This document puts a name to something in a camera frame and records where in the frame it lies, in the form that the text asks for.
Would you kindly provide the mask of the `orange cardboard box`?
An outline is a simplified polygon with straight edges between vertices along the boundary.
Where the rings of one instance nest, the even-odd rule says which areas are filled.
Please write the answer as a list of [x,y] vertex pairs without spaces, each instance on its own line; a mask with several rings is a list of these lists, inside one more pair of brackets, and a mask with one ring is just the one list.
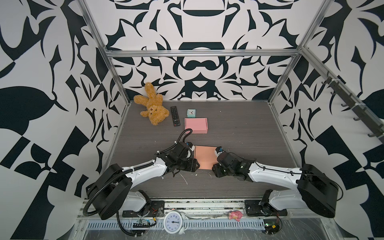
[[216,147],[195,146],[194,158],[198,161],[200,170],[211,170],[218,164]]

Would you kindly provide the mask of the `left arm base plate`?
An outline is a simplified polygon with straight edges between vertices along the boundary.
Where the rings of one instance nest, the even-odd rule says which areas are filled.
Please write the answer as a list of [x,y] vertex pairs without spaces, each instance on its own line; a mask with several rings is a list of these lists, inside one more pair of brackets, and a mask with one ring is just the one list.
[[144,207],[138,212],[134,211],[123,211],[123,218],[139,218],[139,217],[151,217],[154,211],[163,211],[165,207],[164,201],[151,201],[146,203]]

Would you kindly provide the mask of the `pink cardboard box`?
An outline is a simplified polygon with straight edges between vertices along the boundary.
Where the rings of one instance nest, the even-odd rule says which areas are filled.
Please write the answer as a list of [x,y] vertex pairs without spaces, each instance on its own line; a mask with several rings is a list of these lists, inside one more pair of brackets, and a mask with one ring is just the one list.
[[185,129],[192,129],[193,134],[208,133],[207,118],[185,118]]

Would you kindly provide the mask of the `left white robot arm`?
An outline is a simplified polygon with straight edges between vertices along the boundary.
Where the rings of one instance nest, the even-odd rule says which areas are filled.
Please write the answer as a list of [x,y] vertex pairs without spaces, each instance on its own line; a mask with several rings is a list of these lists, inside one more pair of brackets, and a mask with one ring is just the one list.
[[196,146],[191,142],[178,142],[170,149],[158,152],[154,158],[131,167],[109,166],[93,184],[86,187],[88,201],[83,216],[99,215],[109,219],[120,209],[139,212],[150,202],[143,191],[131,190],[150,179],[180,171],[194,173],[200,168],[194,157]]

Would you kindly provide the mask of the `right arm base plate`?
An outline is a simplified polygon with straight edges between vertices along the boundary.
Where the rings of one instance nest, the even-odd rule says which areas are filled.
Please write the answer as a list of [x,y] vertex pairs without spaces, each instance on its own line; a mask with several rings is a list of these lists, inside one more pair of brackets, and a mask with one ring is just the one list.
[[262,200],[245,200],[244,203],[246,215],[249,217],[285,217],[288,215],[287,210],[276,210]]

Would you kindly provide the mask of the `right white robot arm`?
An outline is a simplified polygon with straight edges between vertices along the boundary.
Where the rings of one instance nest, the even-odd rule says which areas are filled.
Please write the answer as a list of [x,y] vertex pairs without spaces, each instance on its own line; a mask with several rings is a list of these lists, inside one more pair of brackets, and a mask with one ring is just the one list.
[[268,183],[284,191],[267,190],[257,207],[258,216],[277,215],[287,209],[309,209],[325,218],[334,218],[339,185],[315,166],[282,168],[247,160],[234,153],[215,149],[217,164],[212,170],[217,178],[232,176],[240,181]]

